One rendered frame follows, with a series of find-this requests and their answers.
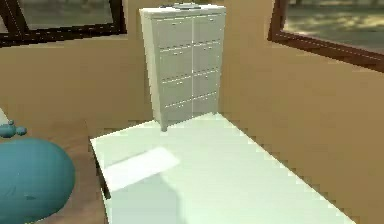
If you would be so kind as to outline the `white chest of drawers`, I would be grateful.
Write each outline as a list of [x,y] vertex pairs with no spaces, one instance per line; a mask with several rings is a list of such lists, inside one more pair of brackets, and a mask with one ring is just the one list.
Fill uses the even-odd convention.
[[161,130],[218,112],[226,8],[139,10],[154,120]]

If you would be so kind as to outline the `teal round beanbag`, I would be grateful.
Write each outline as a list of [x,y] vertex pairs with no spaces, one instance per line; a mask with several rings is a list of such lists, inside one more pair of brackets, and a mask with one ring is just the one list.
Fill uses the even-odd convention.
[[75,185],[70,156],[39,138],[0,144],[0,224],[27,224],[60,211]]

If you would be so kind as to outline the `grey round dish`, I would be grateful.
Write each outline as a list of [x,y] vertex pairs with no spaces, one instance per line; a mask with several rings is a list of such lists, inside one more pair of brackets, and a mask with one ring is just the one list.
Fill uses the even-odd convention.
[[201,6],[196,3],[175,3],[172,7],[180,10],[201,9]]

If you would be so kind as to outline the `dark framed window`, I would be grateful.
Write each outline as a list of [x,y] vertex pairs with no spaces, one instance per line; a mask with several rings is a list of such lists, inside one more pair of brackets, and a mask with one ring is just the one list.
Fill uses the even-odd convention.
[[0,0],[0,48],[126,33],[123,0]]

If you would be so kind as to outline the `small teal lumpy object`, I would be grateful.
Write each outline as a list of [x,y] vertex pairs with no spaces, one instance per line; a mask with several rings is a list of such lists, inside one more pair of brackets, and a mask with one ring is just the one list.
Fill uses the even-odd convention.
[[0,137],[12,138],[15,135],[23,136],[27,129],[23,126],[16,126],[14,120],[9,120],[6,124],[0,125]]

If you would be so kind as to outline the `brown framed window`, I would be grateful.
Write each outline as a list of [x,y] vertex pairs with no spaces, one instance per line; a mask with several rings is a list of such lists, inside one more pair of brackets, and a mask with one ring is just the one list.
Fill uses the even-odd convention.
[[275,0],[268,40],[384,73],[384,0]]

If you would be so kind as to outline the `white table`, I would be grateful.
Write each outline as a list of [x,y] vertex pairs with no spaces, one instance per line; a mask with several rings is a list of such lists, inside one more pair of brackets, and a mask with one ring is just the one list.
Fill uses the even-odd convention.
[[91,144],[110,224],[355,224],[219,114]]

